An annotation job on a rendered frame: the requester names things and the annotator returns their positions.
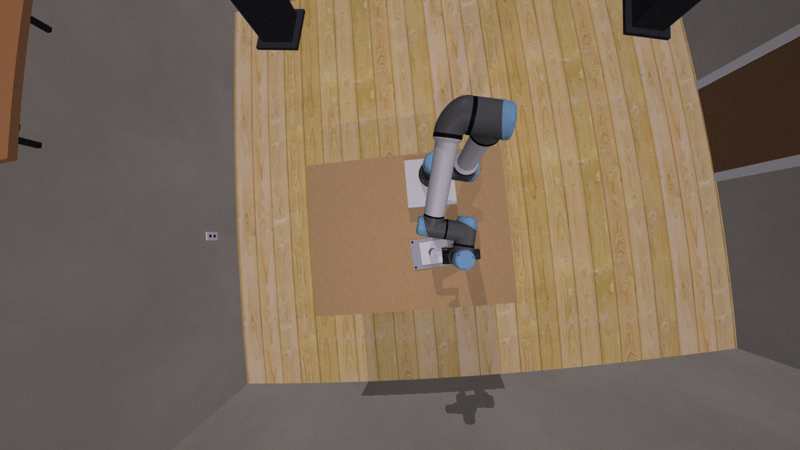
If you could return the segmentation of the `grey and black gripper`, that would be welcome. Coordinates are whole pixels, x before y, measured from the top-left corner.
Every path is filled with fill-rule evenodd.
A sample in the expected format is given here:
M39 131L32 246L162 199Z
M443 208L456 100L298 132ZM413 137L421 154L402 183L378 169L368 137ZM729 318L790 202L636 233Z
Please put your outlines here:
M454 247L454 243L452 243L451 246L449 246L449 247L443 247L443 248L447 248L447 250L442 248L442 261L443 261L444 264L451 263L449 261L449 257L448 256L449 256L449 253L451 252L453 247ZM445 256L444 256L444 253L445 253Z

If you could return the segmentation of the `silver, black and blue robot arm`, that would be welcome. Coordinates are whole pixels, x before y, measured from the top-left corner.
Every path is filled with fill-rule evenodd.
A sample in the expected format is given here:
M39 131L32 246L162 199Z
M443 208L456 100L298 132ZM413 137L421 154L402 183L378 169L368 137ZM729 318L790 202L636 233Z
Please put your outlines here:
M438 116L432 132L434 150L424 157L418 171L420 181L428 189L424 215L418 216L416 233L454 241L449 261L463 271L474 267L481 258L480 249L474 248L478 222L476 217L468 216L458 216L456 221L444 219L451 179L473 182L480 170L479 160L488 147L498 139L511 138L517 113L514 101L475 95L457 97ZM463 134L469 137L462 154L456 155Z

